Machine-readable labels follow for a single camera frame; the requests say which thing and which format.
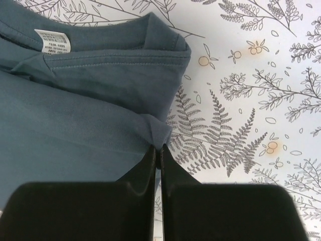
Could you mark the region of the blue-grey t shirt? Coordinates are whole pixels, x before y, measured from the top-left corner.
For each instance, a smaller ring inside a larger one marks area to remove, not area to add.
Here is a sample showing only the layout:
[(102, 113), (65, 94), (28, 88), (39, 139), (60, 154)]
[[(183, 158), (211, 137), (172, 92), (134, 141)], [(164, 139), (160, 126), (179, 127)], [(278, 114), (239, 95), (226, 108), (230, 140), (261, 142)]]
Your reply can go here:
[(1, 1), (1, 207), (27, 182), (115, 181), (168, 144), (190, 57), (153, 13), (82, 28)]

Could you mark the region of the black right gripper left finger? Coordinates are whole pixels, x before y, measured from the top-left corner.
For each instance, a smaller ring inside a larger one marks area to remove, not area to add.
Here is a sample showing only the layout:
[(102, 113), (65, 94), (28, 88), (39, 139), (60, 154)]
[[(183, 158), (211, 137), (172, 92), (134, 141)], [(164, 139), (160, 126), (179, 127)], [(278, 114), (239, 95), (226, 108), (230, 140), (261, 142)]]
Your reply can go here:
[(1, 215), (1, 240), (152, 240), (156, 149), (115, 182), (29, 182)]

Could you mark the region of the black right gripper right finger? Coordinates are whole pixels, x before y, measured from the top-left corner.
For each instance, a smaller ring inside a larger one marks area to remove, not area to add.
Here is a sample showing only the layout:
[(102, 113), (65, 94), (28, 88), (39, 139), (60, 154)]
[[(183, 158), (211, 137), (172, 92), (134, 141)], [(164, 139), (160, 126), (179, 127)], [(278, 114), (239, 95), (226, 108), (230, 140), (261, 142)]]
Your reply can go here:
[(159, 154), (164, 240), (307, 240), (288, 192), (269, 184), (203, 184)]

